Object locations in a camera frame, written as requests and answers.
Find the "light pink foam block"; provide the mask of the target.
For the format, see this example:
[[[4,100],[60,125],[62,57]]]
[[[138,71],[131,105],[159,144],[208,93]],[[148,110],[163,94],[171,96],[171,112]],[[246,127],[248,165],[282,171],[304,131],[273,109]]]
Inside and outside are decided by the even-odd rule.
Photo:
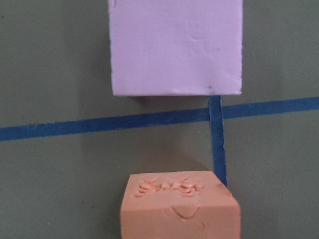
[[[239,95],[241,0],[111,0],[115,96]]]

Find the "orange foam block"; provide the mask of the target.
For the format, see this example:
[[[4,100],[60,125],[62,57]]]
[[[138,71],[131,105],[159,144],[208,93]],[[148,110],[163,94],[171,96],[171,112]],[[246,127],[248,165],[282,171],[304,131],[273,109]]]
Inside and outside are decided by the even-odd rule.
[[[241,209],[211,171],[132,174],[120,224],[124,239],[239,239]]]

